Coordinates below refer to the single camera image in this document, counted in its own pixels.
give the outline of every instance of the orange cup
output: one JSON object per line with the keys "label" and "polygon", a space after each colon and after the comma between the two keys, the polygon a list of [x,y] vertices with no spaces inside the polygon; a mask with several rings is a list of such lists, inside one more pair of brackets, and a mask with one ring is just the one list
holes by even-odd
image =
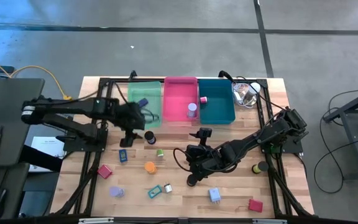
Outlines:
{"label": "orange cup", "polygon": [[157,172],[157,168],[154,165],[153,162],[146,162],[144,164],[144,169],[149,173],[149,174],[155,174]]}

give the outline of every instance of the red block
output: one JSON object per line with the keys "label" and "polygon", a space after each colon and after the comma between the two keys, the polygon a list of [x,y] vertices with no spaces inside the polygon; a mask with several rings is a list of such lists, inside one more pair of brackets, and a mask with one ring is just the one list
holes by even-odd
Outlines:
{"label": "red block", "polygon": [[249,204],[248,204],[248,209],[252,210],[252,211],[256,211],[256,212],[262,212],[262,209],[264,207],[264,203],[254,200],[254,199],[249,199]]}
{"label": "red block", "polygon": [[112,174],[112,171],[106,165],[102,165],[98,169],[98,174],[102,176],[104,179],[107,179]]}

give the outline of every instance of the teal bin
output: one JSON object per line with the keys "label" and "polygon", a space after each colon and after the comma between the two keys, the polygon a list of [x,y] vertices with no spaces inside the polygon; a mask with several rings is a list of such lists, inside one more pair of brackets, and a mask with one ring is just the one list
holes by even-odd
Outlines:
{"label": "teal bin", "polygon": [[207,103],[200,104],[201,124],[230,124],[236,119],[230,80],[198,80],[200,97]]}
{"label": "teal bin", "polygon": [[160,82],[136,82],[128,84],[128,101],[139,102],[146,98],[149,102],[144,108],[151,111],[153,117],[146,110],[142,110],[145,115],[145,129],[157,128],[161,126],[161,83]]}

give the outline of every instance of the wooden table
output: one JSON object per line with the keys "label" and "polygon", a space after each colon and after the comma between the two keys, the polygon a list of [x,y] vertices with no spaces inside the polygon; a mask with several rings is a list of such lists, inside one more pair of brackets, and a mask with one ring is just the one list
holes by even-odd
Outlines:
{"label": "wooden table", "polygon": [[[80,97],[97,90],[100,77],[84,77]],[[288,105],[284,81],[281,78],[269,78],[268,86],[271,101],[284,107]],[[126,96],[127,84],[120,83],[121,90]],[[113,88],[113,97],[120,98],[117,88]],[[265,117],[267,112],[263,102]],[[273,113],[280,109],[273,107]],[[86,116],[75,116],[75,121],[90,123]],[[255,175],[251,167],[264,156],[259,148],[247,153],[234,172],[228,174],[215,173],[207,179],[198,182],[195,187],[186,184],[189,173],[181,170],[173,160],[172,151],[179,147],[186,149],[188,144],[198,144],[198,140],[189,133],[195,133],[200,127],[213,129],[207,144],[216,147],[224,141],[242,139],[260,129],[256,109],[245,109],[236,105],[236,120],[230,125],[201,125],[194,122],[165,122],[159,128],[152,128],[157,143],[149,145],[144,139],[137,139],[133,147],[127,148],[128,161],[123,165],[119,162],[119,141],[124,133],[109,124],[108,145],[102,154],[101,164],[106,164],[113,170],[114,175],[108,179],[98,177],[94,195],[92,216],[109,217],[205,217],[205,218],[257,218],[274,217],[272,198],[270,196],[267,173]],[[159,159],[156,150],[163,149],[164,157]],[[185,157],[177,152],[177,157],[183,166],[187,166]],[[78,185],[84,153],[74,152],[63,161],[51,212],[57,211],[68,200]],[[147,161],[155,162],[157,173],[150,175],[144,170]],[[292,154],[283,155],[283,164],[287,184],[304,208],[313,213],[305,171],[301,162]],[[163,186],[170,183],[173,192],[160,194],[150,199],[147,191],[157,184]],[[119,186],[125,189],[125,196],[113,198],[109,196],[109,188]],[[282,192],[277,192],[280,208],[284,212]],[[81,211],[86,205],[88,187],[85,189]],[[209,200],[208,190],[217,187],[222,200],[213,204]],[[248,210],[250,198],[264,203],[262,213]]]}

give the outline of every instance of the plastic bin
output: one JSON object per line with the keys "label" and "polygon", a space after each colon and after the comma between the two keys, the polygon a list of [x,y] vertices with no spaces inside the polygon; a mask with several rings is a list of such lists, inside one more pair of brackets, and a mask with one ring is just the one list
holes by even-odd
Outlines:
{"label": "plastic bin", "polygon": [[230,80],[199,80],[200,97],[208,101],[200,104],[201,124],[230,124],[236,119]]}
{"label": "plastic bin", "polygon": [[149,102],[145,109],[151,111],[154,115],[158,115],[160,119],[153,121],[153,117],[147,111],[142,111],[145,114],[146,125],[145,129],[156,128],[161,126],[161,83],[160,82],[137,82],[128,84],[128,101],[139,102],[146,98]]}
{"label": "plastic bin", "polygon": [[166,121],[193,121],[198,117],[198,108],[194,118],[187,117],[188,105],[198,107],[196,77],[167,77],[164,79],[163,117]]}

